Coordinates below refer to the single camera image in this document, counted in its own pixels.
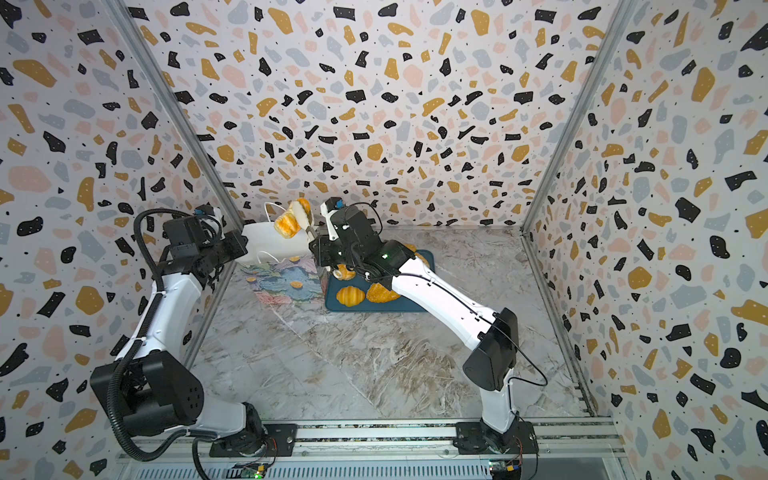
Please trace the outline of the floral paper bag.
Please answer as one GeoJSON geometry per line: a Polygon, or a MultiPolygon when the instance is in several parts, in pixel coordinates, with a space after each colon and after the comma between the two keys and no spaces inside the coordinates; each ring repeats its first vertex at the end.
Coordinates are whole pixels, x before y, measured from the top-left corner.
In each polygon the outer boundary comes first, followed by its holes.
{"type": "Polygon", "coordinates": [[[327,278],[310,253],[307,236],[300,231],[290,239],[274,228],[275,220],[288,208],[267,202],[278,211],[276,218],[246,225],[247,253],[236,259],[257,299],[266,305],[319,303],[327,278]]]}

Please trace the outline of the braided twisted bread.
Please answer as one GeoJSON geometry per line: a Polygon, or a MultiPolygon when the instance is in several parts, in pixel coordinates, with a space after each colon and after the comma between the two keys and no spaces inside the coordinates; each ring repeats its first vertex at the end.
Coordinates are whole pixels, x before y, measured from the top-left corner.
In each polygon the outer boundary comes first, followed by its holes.
{"type": "Polygon", "coordinates": [[[290,239],[296,236],[302,228],[298,225],[296,218],[291,210],[291,207],[296,203],[301,203],[307,211],[311,211],[311,204],[305,198],[298,198],[293,200],[288,208],[275,220],[275,230],[285,239],[290,239]]]}

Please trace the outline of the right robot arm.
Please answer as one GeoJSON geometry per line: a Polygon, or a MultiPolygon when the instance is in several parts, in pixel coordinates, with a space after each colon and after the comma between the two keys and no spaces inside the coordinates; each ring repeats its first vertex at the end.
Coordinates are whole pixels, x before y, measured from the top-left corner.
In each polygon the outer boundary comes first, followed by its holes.
{"type": "Polygon", "coordinates": [[[480,392],[482,412],[478,446],[461,439],[470,451],[506,453],[515,448],[513,430],[519,423],[513,402],[517,363],[516,315],[494,311],[471,300],[441,279],[405,244],[384,241],[359,202],[346,205],[332,197],[320,207],[327,231],[309,242],[317,266],[335,271],[343,265],[371,283],[409,299],[445,325],[470,350],[462,370],[480,392]]]}

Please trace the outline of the ridged long bread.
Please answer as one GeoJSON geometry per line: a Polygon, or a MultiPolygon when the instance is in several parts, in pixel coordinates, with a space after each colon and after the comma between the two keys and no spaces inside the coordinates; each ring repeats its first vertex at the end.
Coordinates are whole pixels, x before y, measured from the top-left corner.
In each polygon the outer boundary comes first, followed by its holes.
{"type": "Polygon", "coordinates": [[[414,252],[414,254],[427,268],[431,269],[429,261],[421,253],[414,252]]]}

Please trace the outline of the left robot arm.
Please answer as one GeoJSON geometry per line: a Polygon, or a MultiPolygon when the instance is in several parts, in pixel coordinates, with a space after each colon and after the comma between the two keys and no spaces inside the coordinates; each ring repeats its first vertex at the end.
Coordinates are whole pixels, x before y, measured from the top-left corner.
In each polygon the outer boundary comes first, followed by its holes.
{"type": "Polygon", "coordinates": [[[246,239],[224,228],[221,211],[152,208],[137,214],[134,236],[153,280],[148,306],[114,360],[89,384],[122,450],[149,462],[174,441],[206,441],[226,453],[251,456],[267,431],[249,403],[208,396],[182,362],[183,337],[204,287],[243,256],[246,239]]]}

